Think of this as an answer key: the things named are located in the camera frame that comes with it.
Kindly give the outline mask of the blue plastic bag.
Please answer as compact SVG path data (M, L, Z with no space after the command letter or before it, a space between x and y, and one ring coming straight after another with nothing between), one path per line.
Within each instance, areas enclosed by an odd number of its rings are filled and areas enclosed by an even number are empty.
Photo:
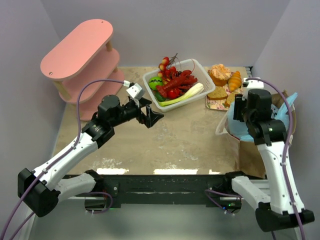
M292 121L291 121L292 134L294 134L296 130L296 113L295 113L294 101L298 97L298 93L295 92L292 95L288 96L287 93L284 91L283 95L286 96L286 100L290 106L290 110L292 114ZM246 124L244 122L240 122L233 119L234 106L235 106L235 102L233 101L230 104L229 110L226 112L226 120L224 120L222 123L224 124L229 134L240 139L241 141L253 143L254 139L249 135ZM271 115L272 118L276 120L281 120L284 123L286 130L288 130L289 129L288 109L283 101L283 98L278 93L272 95L272 104L270 108L272 110L272 115Z

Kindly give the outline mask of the brown jute grocery bag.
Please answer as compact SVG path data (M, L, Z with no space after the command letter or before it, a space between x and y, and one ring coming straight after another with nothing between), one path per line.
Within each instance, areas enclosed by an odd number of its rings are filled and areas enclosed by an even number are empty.
M233 156L235 171L242 171L247 175L264 179L266 170L257 146L254 142L242 141L229 134L223 124L224 120L226 120L226 113L216 127L215 135L226 139L224 146Z

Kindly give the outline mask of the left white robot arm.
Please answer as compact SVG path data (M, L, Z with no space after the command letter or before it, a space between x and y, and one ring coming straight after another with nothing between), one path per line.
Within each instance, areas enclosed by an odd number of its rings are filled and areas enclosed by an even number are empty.
M49 214L59 202L78 194L101 188L104 179L93 170L76 177L75 182L65 175L86 156L98 150L115 134L114 128L136 119L151 128L164 117L152 110L151 101L141 98L129 99L121 104L116 95L105 96L92 119L80 130L77 137L57 155L43 165L28 170L24 168L17 176L18 197L38 216Z

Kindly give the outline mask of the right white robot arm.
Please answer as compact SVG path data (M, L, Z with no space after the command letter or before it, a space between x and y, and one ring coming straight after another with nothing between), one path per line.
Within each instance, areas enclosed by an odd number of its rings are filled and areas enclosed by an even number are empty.
M255 211L263 232L295 228L315 221L305 208L295 187L288 149L287 130L281 120L272 118L272 96L264 89L251 89L246 96L236 94L234 120L244 122L261 155L269 185L265 194L247 176L236 176L232 190Z

